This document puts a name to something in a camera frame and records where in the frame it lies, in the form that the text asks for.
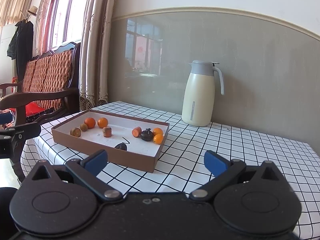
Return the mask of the dark purple mangosteen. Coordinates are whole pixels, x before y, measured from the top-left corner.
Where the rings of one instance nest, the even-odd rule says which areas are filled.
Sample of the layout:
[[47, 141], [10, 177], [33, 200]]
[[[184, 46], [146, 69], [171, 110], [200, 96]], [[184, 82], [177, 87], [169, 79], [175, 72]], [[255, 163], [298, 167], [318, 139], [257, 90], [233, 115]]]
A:
[[146, 130], [141, 131], [140, 133], [140, 139], [144, 141], [153, 141], [153, 132], [150, 128], [147, 128]]

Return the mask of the cream and grey thermos jug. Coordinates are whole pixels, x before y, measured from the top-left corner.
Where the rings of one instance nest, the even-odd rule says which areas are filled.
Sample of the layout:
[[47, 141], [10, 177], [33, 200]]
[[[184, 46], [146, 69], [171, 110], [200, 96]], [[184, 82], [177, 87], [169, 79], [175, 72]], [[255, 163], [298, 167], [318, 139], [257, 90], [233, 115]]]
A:
[[212, 118], [215, 100], [215, 74], [220, 80], [220, 93], [225, 94], [223, 74], [217, 62], [194, 60], [185, 88], [182, 120], [192, 126], [207, 126]]

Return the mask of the orange woven seat cushion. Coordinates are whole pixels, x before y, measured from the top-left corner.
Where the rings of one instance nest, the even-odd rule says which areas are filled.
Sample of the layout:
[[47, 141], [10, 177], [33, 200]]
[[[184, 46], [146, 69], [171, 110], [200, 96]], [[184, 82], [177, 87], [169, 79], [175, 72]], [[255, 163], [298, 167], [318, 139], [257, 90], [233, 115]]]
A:
[[[29, 61], [23, 78], [22, 92], [51, 93], [68, 87], [73, 70], [73, 49], [55, 53], [41, 59]], [[33, 101], [48, 111], [56, 111], [61, 107], [78, 107], [76, 95], [63, 99]]]

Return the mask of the brown white shallow box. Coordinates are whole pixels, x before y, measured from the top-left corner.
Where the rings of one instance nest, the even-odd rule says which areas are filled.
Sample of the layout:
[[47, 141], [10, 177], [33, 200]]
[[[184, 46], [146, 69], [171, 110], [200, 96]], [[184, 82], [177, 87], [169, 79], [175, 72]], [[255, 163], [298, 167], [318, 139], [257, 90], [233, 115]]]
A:
[[[109, 138], [104, 137], [102, 129], [97, 125], [82, 132], [78, 138], [71, 136], [70, 130], [75, 127], [79, 128], [84, 123], [84, 120], [89, 117], [94, 118], [96, 121], [100, 118], [106, 118], [108, 126], [112, 128], [112, 136]], [[108, 161], [111, 163], [152, 173], [165, 141], [163, 140], [160, 145], [157, 145], [153, 141], [147, 142], [135, 138], [132, 135], [132, 130], [136, 127], [140, 127], [143, 130], [161, 128], [164, 138], [166, 138], [170, 125], [167, 122], [87, 110], [54, 126], [52, 135], [56, 143], [65, 147], [87, 155], [92, 155], [98, 150], [105, 150], [108, 155]], [[123, 142], [123, 137], [130, 142], [127, 146], [127, 151], [114, 148], [117, 144]]]

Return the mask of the brown longan fruit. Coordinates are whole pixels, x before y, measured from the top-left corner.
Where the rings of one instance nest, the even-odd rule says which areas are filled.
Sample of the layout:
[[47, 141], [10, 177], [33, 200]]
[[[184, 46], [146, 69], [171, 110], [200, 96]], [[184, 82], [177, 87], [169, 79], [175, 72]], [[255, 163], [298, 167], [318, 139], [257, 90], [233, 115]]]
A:
[[87, 126], [86, 124], [81, 124], [81, 125], [80, 125], [80, 130], [81, 130], [82, 132], [85, 132], [85, 131], [88, 130], [88, 126]]

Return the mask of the dark wooden sofa frame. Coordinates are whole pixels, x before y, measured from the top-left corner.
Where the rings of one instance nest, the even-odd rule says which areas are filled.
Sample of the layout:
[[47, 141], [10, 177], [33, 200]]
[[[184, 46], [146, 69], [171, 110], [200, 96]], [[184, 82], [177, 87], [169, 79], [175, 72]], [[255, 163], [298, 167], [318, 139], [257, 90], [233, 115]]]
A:
[[16, 87], [17, 92], [6, 94], [3, 93], [1, 96], [1, 113], [5, 112], [12, 112], [14, 114], [14, 119], [4, 124], [6, 128], [12, 126], [23, 125], [31, 122], [37, 122], [38, 124], [45, 124], [47, 122], [56, 120], [58, 118], [76, 113], [79, 111], [80, 106], [72, 109], [71, 107], [61, 107], [56, 111], [48, 111], [46, 110], [45, 113], [32, 115], [26, 117], [23, 107], [26, 104], [36, 101], [36, 100], [55, 100], [55, 99], [63, 99], [70, 95], [76, 95], [76, 101], [79, 103], [79, 65], [80, 65], [80, 50], [81, 44], [75, 42], [69, 42], [66, 45], [59, 46], [56, 50], [50, 50], [48, 52], [43, 53], [40, 56], [33, 57], [32, 60], [41, 59], [43, 57], [61, 53], [65, 50], [73, 49], [73, 56], [72, 56], [72, 75], [69, 80], [69, 85], [67, 88], [58, 91], [58, 92], [49, 92], [49, 93], [24, 93], [22, 92], [22, 85], [23, 80], [17, 83], [3, 83], [1, 84], [1, 91], [5, 91], [8, 87]]

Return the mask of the small orange kumquat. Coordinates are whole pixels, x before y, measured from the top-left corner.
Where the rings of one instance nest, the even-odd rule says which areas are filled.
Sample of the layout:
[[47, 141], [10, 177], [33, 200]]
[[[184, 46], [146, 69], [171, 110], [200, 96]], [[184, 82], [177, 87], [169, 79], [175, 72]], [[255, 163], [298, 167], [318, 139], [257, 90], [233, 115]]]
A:
[[158, 134], [163, 135], [163, 130], [158, 127], [154, 128], [152, 132], [153, 132], [153, 135], [158, 135]]

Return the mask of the beige lace curtain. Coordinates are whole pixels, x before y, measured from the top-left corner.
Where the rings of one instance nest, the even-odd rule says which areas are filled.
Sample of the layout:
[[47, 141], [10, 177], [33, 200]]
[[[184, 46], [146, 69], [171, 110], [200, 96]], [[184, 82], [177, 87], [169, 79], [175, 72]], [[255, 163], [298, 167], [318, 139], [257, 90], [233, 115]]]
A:
[[87, 0], [79, 65], [80, 109], [108, 101], [107, 79], [112, 14], [115, 0]]

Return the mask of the black hanging coat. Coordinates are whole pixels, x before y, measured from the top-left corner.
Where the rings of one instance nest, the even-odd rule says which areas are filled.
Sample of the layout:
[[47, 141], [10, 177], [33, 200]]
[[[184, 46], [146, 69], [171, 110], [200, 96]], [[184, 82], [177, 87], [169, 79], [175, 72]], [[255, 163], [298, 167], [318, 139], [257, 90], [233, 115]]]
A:
[[18, 81], [22, 81], [27, 63], [33, 57], [34, 25], [30, 21], [21, 20], [15, 25], [16, 31], [9, 43], [7, 56], [16, 60]]

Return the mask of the straw hat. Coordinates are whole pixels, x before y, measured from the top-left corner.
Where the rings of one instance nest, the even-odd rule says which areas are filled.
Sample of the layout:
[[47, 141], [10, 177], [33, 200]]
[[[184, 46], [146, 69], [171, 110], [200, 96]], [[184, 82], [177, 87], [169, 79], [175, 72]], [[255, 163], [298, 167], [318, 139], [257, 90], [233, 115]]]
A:
[[32, 5], [28, 10], [27, 13], [33, 16], [37, 16], [38, 7]]

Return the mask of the window frame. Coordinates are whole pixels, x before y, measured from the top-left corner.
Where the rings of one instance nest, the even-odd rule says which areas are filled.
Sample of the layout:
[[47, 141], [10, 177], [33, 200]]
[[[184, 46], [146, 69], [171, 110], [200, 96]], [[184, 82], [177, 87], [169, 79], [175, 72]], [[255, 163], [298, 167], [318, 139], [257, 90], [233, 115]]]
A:
[[81, 40], [86, 3], [87, 0], [52, 0], [48, 17], [48, 49]]

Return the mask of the orange tangerine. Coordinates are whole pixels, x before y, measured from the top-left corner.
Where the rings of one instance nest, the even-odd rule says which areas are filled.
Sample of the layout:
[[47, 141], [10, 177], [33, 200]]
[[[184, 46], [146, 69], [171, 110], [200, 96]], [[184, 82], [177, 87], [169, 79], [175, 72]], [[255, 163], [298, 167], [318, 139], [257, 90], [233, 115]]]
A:
[[100, 118], [97, 121], [98, 127], [99, 128], [104, 128], [108, 126], [108, 120], [106, 118]]
[[95, 127], [96, 122], [94, 118], [89, 117], [84, 120], [84, 124], [87, 125], [88, 129], [92, 129]]

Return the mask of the red cloth on sofa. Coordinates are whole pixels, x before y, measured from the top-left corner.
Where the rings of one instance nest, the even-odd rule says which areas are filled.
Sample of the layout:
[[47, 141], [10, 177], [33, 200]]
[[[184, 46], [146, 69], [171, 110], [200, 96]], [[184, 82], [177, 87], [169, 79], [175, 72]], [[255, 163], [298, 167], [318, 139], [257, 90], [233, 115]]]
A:
[[26, 106], [23, 107], [26, 117], [45, 113], [46, 110], [42, 107], [40, 107], [37, 103], [31, 102], [28, 103]]

